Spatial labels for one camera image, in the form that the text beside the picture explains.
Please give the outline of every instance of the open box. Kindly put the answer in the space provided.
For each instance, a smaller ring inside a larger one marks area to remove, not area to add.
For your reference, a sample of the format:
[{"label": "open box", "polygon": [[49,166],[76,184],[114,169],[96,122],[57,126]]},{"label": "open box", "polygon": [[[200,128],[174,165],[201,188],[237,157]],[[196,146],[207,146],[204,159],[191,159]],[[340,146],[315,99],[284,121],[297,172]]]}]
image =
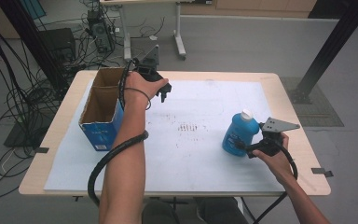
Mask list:
[{"label": "open box", "polygon": [[118,100],[118,82],[123,68],[100,69],[92,82],[79,126],[97,151],[112,148],[120,128],[123,109]]}]

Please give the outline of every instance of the black pole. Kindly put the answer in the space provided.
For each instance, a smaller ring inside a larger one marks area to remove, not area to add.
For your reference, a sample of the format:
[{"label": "black pole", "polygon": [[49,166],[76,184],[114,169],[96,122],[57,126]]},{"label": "black pole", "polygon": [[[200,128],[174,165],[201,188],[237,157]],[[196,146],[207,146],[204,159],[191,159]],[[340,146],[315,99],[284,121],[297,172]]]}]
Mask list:
[{"label": "black pole", "polygon": [[20,38],[34,56],[58,96],[63,99],[68,91],[69,84],[62,75],[61,67],[54,61],[43,44],[33,19],[22,6],[21,1],[0,0],[0,8],[2,8]]},{"label": "black pole", "polygon": [[309,94],[330,63],[351,37],[358,26],[358,0],[352,0],[348,9],[338,21],[333,32],[328,36],[305,76],[295,90],[289,91],[294,104],[310,104]]}]

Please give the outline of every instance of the person's leg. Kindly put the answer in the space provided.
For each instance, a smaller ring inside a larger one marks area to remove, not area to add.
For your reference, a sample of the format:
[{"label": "person's leg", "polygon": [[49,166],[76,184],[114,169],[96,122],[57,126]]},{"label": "person's leg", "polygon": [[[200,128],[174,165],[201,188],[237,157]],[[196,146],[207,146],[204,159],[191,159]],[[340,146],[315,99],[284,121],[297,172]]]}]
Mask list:
[{"label": "person's leg", "polygon": [[179,218],[169,204],[152,200],[142,212],[142,224],[180,224]]},{"label": "person's leg", "polygon": [[196,199],[200,217],[208,224],[248,224],[234,198]]}]

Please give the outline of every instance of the bottle cap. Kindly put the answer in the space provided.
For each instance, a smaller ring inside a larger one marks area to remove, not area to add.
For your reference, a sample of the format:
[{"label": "bottle cap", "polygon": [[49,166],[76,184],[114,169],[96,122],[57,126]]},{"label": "bottle cap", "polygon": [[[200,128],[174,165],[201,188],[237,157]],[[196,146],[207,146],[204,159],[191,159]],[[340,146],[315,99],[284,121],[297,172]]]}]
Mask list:
[{"label": "bottle cap", "polygon": [[253,113],[250,110],[247,109],[243,109],[241,112],[241,119],[245,120],[245,121],[249,121],[251,119],[253,119]]}]

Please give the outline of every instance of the hand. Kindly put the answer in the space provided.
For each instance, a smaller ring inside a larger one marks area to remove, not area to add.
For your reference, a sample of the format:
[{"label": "hand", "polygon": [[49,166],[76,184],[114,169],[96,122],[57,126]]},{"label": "hand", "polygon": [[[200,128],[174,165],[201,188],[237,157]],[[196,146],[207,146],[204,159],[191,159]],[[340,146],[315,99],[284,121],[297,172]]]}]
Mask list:
[{"label": "hand", "polygon": [[146,81],[139,73],[129,72],[126,80],[125,88],[136,89],[135,90],[125,90],[124,100],[126,104],[141,101],[147,105],[148,99],[152,99],[157,91],[165,86],[168,83],[167,78],[160,79],[159,81],[149,82]]},{"label": "hand", "polygon": [[[284,148],[288,148],[289,137],[282,133],[282,145]],[[260,160],[266,163],[270,171],[275,175],[278,182],[285,186],[289,181],[295,180],[292,169],[290,168],[289,160],[283,152],[279,152],[273,157],[266,155],[260,150],[254,150],[253,154],[257,156]]]}]

